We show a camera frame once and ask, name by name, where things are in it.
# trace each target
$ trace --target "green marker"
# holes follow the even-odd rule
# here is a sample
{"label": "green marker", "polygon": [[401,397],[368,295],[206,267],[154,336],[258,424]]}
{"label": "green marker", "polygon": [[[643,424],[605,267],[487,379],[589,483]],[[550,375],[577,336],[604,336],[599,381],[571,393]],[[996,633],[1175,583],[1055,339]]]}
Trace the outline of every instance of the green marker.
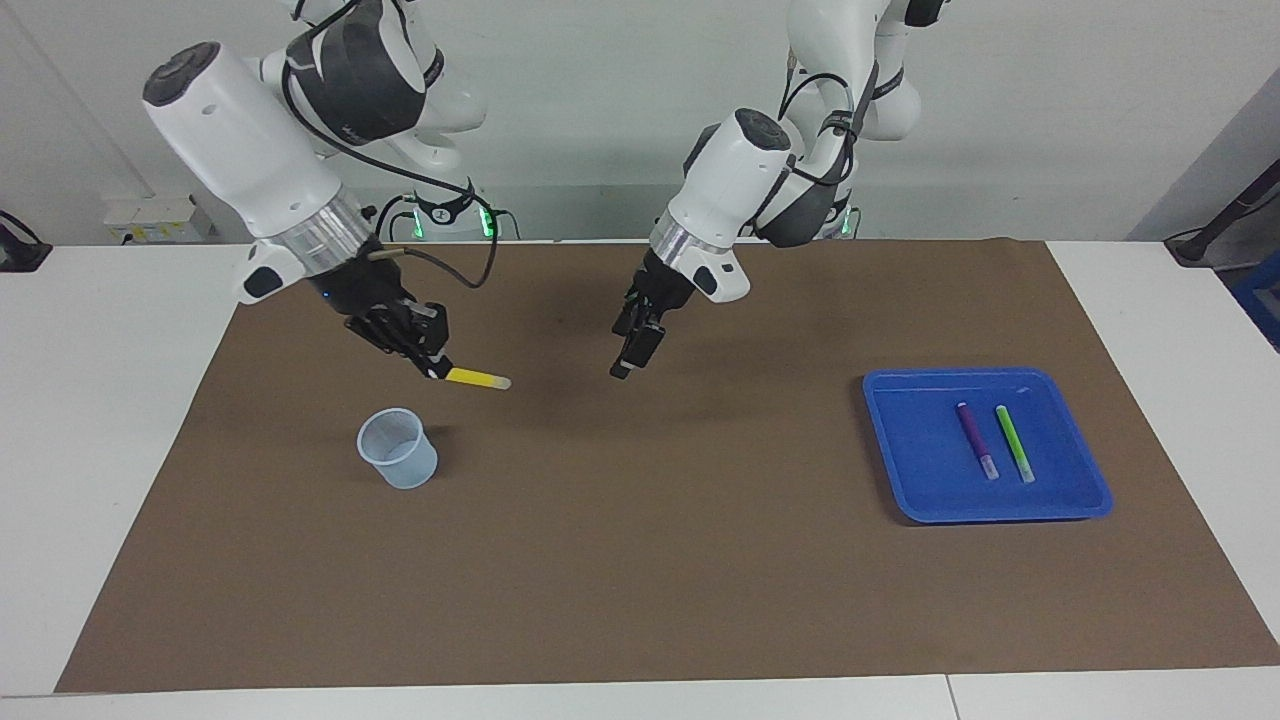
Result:
{"label": "green marker", "polygon": [[1014,454],[1014,462],[1018,464],[1018,474],[1024,483],[1034,483],[1036,474],[1032,473],[1032,462],[1023,450],[1023,441],[1018,438],[1018,429],[1014,428],[1014,419],[1009,415],[1009,407],[996,406],[996,418],[1000,418],[1000,429],[1005,430],[1005,439],[1009,441],[1009,450]]}

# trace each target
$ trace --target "green light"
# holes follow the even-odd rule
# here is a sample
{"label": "green light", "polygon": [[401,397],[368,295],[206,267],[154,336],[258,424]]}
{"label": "green light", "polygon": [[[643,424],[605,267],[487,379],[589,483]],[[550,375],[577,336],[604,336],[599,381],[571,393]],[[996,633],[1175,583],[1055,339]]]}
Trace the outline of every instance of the green light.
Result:
{"label": "green light", "polygon": [[477,208],[480,209],[480,224],[484,225],[484,236],[493,240],[493,236],[498,232],[493,225],[493,215],[490,215],[489,210],[485,210],[483,206]]}

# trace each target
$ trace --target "purple marker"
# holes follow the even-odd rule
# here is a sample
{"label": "purple marker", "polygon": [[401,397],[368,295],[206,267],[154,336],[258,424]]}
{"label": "purple marker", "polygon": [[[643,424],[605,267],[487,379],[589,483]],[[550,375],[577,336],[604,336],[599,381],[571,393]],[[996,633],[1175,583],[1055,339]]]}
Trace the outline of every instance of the purple marker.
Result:
{"label": "purple marker", "polygon": [[969,445],[973,446],[973,455],[982,464],[982,469],[987,473],[988,480],[998,480],[1000,471],[996,470],[996,461],[991,459],[991,451],[987,450],[987,442],[982,439],[982,433],[978,432],[978,420],[974,419],[973,411],[969,410],[968,402],[961,402],[956,405],[956,415],[960,416],[960,427],[964,428],[965,437],[969,438]]}

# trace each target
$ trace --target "yellow marker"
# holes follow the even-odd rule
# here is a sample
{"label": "yellow marker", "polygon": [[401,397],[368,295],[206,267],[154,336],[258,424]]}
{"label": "yellow marker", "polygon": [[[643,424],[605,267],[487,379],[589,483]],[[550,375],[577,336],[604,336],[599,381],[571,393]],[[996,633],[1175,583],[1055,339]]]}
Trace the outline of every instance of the yellow marker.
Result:
{"label": "yellow marker", "polygon": [[493,389],[511,389],[511,380],[499,375],[490,375],[489,373],[477,373],[475,370],[467,370],[465,368],[453,368],[449,370],[449,377],[444,378],[451,383],[461,383],[465,386],[476,387],[489,387]]}

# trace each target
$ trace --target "marker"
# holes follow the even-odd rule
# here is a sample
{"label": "marker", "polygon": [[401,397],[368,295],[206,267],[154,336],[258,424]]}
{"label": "marker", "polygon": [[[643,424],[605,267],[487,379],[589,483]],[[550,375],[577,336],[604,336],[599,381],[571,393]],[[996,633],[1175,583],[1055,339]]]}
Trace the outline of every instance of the marker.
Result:
{"label": "marker", "polygon": [[969,404],[961,402],[956,405],[956,415],[960,416],[960,427],[964,428],[964,434],[969,438],[974,457],[978,459],[982,470],[987,473],[987,479],[998,480],[1000,470],[996,470],[996,461],[991,459],[991,451],[987,450],[987,441],[982,439],[982,433],[978,430],[978,420],[974,419],[973,410],[969,410]]}
{"label": "marker", "polygon": [[503,378],[500,375],[490,375],[489,373],[477,373],[476,370],[467,370],[465,368],[453,368],[449,370],[449,375],[444,378],[451,383],[460,383],[465,386],[475,387],[488,387],[493,389],[511,389],[511,379]]}
{"label": "marker", "polygon": [[996,418],[1000,418],[1000,429],[1005,430],[1005,439],[1009,441],[1009,450],[1014,454],[1014,462],[1018,464],[1018,474],[1024,483],[1034,483],[1036,474],[1032,473],[1032,462],[1023,450],[1023,441],[1018,439],[1018,430],[1014,428],[1014,419],[1009,415],[1009,407],[996,406]]}

